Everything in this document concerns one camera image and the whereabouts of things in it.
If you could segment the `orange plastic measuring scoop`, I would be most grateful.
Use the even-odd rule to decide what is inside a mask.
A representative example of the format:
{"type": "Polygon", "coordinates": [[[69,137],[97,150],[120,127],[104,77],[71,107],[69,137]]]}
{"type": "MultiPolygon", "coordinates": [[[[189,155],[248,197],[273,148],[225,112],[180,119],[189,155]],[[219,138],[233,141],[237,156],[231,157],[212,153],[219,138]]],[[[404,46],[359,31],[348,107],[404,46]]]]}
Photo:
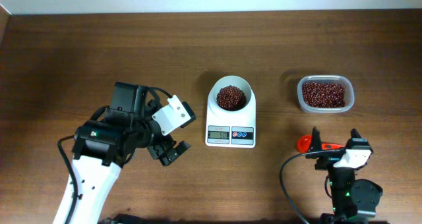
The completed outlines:
{"type": "MultiPolygon", "coordinates": [[[[306,153],[310,151],[310,147],[311,147],[311,135],[307,134],[302,136],[297,144],[297,149],[300,153],[306,153]]],[[[340,149],[343,148],[343,145],[340,144],[333,144],[333,143],[326,143],[323,142],[322,143],[322,150],[336,150],[336,149],[340,149]]]]}

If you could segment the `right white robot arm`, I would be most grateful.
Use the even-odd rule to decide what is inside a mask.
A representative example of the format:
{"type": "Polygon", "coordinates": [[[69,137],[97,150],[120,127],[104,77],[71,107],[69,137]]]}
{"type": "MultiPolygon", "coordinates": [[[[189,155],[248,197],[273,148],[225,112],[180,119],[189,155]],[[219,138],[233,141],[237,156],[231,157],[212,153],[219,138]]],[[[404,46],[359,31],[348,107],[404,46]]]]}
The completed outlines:
{"type": "Polygon", "coordinates": [[[313,128],[307,159],[316,159],[315,169],[328,172],[333,213],[321,215],[320,223],[368,223],[376,215],[382,187],[367,179],[356,179],[373,149],[367,139],[352,129],[345,146],[323,149],[320,132],[313,128]]]}

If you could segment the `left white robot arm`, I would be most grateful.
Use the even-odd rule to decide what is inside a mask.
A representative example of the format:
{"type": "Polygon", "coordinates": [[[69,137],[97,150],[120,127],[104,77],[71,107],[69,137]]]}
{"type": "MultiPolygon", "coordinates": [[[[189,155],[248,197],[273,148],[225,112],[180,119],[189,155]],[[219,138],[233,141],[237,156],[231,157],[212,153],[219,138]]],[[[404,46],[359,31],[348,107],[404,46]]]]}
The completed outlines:
{"type": "Polygon", "coordinates": [[[57,146],[69,172],[55,223],[97,223],[106,198],[137,149],[146,148],[163,166],[190,147],[176,142],[171,132],[196,119],[189,104],[168,95],[163,106],[160,88],[116,82],[109,105],[99,108],[70,138],[69,159],[59,139],[57,146]]]}

